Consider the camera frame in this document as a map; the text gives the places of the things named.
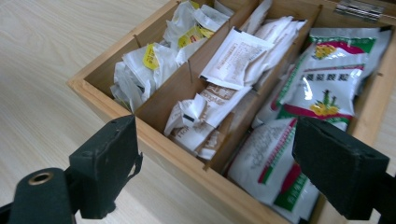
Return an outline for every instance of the light wood surface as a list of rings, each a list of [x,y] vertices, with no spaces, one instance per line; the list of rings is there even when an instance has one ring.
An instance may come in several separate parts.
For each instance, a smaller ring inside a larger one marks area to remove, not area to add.
[[[0,0],[0,206],[24,176],[65,169],[68,156],[104,125],[66,80],[166,2]],[[392,158],[393,175],[395,112],[394,88],[375,142]],[[147,157],[116,203],[106,219],[77,216],[78,223],[230,222]]]

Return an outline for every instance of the metal screw hole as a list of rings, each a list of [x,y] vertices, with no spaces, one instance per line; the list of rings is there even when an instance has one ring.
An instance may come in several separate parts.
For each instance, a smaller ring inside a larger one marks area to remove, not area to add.
[[[30,185],[40,185],[48,182],[53,178],[53,173],[51,172],[45,172],[41,173],[38,175],[33,176],[32,178],[29,179],[29,184]]]

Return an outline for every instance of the wooden box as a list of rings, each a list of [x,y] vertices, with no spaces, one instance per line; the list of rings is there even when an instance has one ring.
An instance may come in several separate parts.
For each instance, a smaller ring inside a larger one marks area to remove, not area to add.
[[[196,2],[213,4],[212,1],[205,0]],[[206,83],[199,79],[198,75],[230,29],[233,26],[241,26],[260,3],[259,0],[220,2],[233,9],[235,14],[136,111],[139,149],[235,223],[286,223],[286,219],[257,202],[220,173],[256,112],[271,93],[277,81],[276,76],[282,72],[285,64],[297,57],[311,27],[395,25],[396,20],[391,16],[395,12],[394,6],[372,1],[386,8],[379,21],[372,23],[335,14],[333,11],[338,1],[274,0],[268,18],[291,15],[297,19],[306,19],[308,23],[268,81],[254,94],[249,95],[244,105],[245,110],[235,116],[236,119],[219,153],[211,162],[203,163],[164,137],[163,129],[173,105],[177,101],[193,98],[196,92],[205,87]],[[113,100],[110,92],[115,63],[121,61],[124,53],[152,42],[160,42],[166,29],[165,21],[172,19],[176,8],[177,1],[169,1],[68,81],[70,88],[104,121],[130,114]],[[348,131],[368,145],[376,138],[393,88],[396,76],[392,74],[392,64],[395,55],[396,35],[392,37],[379,69],[371,76],[363,95],[355,104],[356,118]],[[345,220],[322,198],[317,204],[312,221],[340,223]]]

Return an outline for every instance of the stack of packets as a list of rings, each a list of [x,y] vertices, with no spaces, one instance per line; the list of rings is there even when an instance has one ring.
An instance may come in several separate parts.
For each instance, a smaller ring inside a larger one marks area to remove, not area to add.
[[[233,28],[202,74],[209,84],[194,99],[178,102],[164,135],[191,154],[211,160],[220,145],[218,127],[265,71],[273,68],[305,21],[292,17],[265,21],[272,1],[263,1],[241,30]]]
[[[318,190],[291,155],[296,118],[326,120],[345,131],[359,86],[375,71],[390,34],[387,27],[311,29],[309,47],[257,114],[228,177],[290,222],[308,220]]]
[[[193,1],[178,5],[163,34],[163,41],[133,50],[116,63],[116,101],[132,112],[158,90],[175,71],[226,22],[233,12],[215,1],[215,8]]]

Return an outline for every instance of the metal hinge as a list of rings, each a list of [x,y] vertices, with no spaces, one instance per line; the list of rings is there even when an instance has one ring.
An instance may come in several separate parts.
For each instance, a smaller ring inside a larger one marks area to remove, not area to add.
[[[357,17],[364,21],[376,22],[384,12],[384,8],[355,0],[341,0],[335,12]]]

